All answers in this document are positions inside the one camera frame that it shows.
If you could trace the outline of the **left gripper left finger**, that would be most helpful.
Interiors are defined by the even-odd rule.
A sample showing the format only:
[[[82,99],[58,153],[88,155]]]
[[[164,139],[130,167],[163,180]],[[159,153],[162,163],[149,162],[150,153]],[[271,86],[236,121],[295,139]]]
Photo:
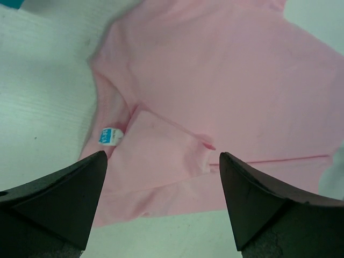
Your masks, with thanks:
[[[1,257],[80,257],[107,170],[104,151],[1,191]]]

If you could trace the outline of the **pink t-shirt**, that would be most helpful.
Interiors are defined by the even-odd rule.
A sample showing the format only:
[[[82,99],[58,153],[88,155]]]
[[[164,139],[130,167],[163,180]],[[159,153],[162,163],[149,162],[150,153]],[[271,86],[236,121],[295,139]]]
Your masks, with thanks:
[[[107,154],[95,226],[225,209],[222,152],[318,192],[343,142],[343,56],[284,6],[143,1],[111,25],[81,154]]]

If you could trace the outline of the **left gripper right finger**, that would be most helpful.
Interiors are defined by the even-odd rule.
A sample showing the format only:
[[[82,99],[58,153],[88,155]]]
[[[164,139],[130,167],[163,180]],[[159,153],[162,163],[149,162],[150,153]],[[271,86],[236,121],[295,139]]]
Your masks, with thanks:
[[[307,192],[221,153],[220,177],[243,257],[343,257],[343,201]]]

